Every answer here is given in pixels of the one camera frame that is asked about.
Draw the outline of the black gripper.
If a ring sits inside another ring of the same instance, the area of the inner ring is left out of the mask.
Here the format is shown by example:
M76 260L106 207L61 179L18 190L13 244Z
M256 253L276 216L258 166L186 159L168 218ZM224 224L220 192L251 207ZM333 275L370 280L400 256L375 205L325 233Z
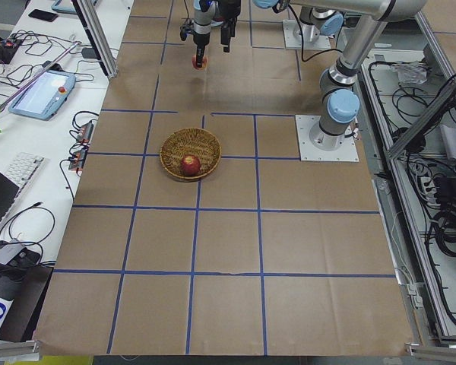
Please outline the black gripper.
M240 0L218 0L218 9L223 23L220 28L220 43L224 52L230 52L231 39L236 36L236 23L241 13Z
M194 33L194 42L197 46L194 55L194 67L204 68L206 66L205 47L209 44L211 33Z

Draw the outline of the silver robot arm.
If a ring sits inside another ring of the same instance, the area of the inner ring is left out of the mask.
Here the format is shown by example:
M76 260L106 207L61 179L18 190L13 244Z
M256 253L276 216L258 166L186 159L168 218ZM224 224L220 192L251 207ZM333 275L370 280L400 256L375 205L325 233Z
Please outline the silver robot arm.
M210 42L212 20L216 14L215 1L193 1L194 6L194 42L196 53L194 67L201 69L204 67L204 53L206 46Z
M345 131L359 112L360 101L352 87L363 60L386 25L406 20L422 10L425 1L263 1L261 8L279 11L291 5L308 8L309 21L318 29L325 25L321 16L328 12L353 12L360 15L355 33L337 61L320 78L324 111L310 131L310 139L323 151L335 151L345 139Z

